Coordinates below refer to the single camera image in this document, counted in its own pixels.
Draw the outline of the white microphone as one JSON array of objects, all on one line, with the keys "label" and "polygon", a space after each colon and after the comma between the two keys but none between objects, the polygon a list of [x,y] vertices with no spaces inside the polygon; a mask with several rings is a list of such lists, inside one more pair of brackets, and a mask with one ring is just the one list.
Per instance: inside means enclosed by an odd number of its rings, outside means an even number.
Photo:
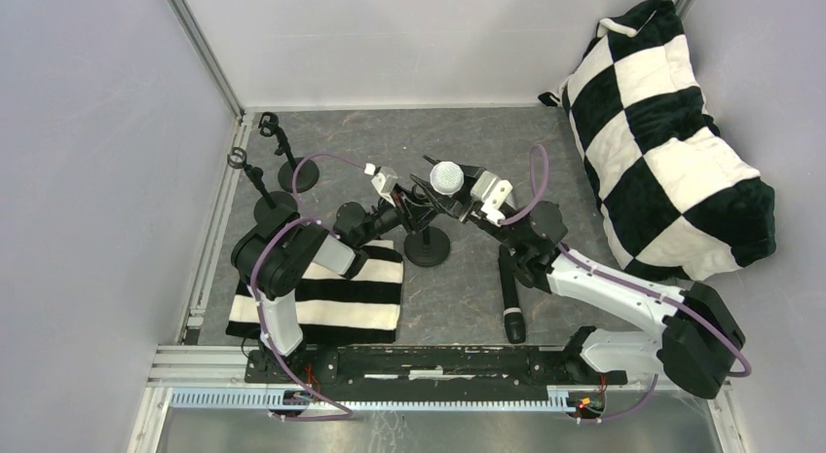
[{"label": "white microphone", "polygon": [[441,161],[432,167],[430,184],[432,189],[444,196],[458,193],[464,186],[465,175],[462,168],[451,161]]}]

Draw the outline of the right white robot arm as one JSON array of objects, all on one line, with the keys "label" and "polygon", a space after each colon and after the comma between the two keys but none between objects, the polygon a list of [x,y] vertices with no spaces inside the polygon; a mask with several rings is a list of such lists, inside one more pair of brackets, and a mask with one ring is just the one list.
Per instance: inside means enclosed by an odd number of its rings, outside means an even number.
[{"label": "right white robot arm", "polygon": [[577,356],[594,371],[664,376],[706,399],[716,397],[729,378],[751,374],[742,353],[744,333],[713,287],[652,283],[565,245],[560,208],[544,200],[542,187],[518,209],[510,202],[509,181],[449,161],[435,163],[421,186],[438,212],[473,223],[508,248],[525,286],[576,299],[633,325],[631,331],[578,334]]}]

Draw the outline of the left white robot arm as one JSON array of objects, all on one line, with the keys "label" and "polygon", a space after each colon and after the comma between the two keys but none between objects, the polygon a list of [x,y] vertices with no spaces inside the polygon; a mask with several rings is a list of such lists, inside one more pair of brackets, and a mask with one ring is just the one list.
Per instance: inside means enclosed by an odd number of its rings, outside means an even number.
[{"label": "left white robot arm", "polygon": [[259,318],[260,339],[283,357],[302,344],[392,343],[401,313],[402,257],[382,235],[414,236],[436,216],[422,194],[398,186],[394,172],[368,164],[380,200],[348,202],[332,228],[278,205],[239,242],[231,263],[240,275],[233,321]]}]

